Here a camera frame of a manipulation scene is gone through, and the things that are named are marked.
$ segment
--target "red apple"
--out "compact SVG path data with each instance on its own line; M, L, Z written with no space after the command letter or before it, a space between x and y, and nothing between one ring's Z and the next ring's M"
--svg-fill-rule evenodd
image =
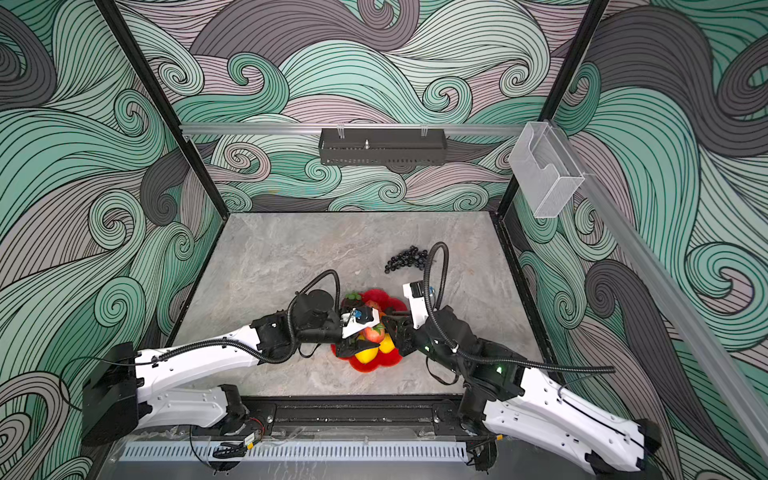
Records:
M362 334L365 336L366 340L374 343L381 343L382 340L384 340L384 336L386 335L386 331L384 330L384 325L381 323L366 327L362 331Z

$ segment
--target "transparent box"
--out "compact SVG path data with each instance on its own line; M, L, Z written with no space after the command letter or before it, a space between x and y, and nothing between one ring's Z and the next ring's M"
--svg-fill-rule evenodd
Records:
M509 165L536 218L553 218L584 181L581 162L562 129L529 121L509 154Z

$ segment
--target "red plate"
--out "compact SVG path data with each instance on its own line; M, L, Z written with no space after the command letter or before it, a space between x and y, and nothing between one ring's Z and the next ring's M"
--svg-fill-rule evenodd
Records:
M361 295L361 297L363 302L373 301L378 303L382 310L386 310L389 307L392 307L399 312L408 310L408 307L406 307L402 301L387 295L387 292L384 290L368 290L363 295ZM336 355L335 345L331 345L331 352L333 352L333 355ZM397 349L394 349L389 353L382 353L380 350L376 357L368 363L360 363L360 361L355 356L350 356L349 358L341 360L346 360L349 362L352 368L358 372L368 373L378 369L380 366L397 365L400 363L400 360L402 360L402 357L400 356L400 352L398 352Z

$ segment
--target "yellow fruit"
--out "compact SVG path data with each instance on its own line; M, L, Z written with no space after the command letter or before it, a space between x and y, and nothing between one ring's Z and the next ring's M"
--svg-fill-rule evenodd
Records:
M379 347L358 352L355 354L355 358L358 359L360 363L368 363L375 359L377 355L379 355Z
M382 353L389 353L392 352L395 349L395 343L392 341L392 337L389 336L387 333L384 335L384 340L382 340L381 344L379 345L379 350L382 351Z

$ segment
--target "wall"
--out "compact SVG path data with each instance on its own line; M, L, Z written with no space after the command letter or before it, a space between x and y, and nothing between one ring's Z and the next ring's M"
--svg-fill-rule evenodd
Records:
M182 122L334 124L535 120L587 8L549 0L118 4ZM495 210L514 138L454 137L450 164L398 171L320 165L318 137L197 142L233 211Z
M764 397L766 33L765 1L611 14L555 117ZM515 210L511 236L558 361L618 369L573 389L660 423L675 478L768 478L590 201L577 192L558 219L535 220L518 194Z
M2 3L0 152L0 476L83 478L58 376L163 344L221 219L92 0Z

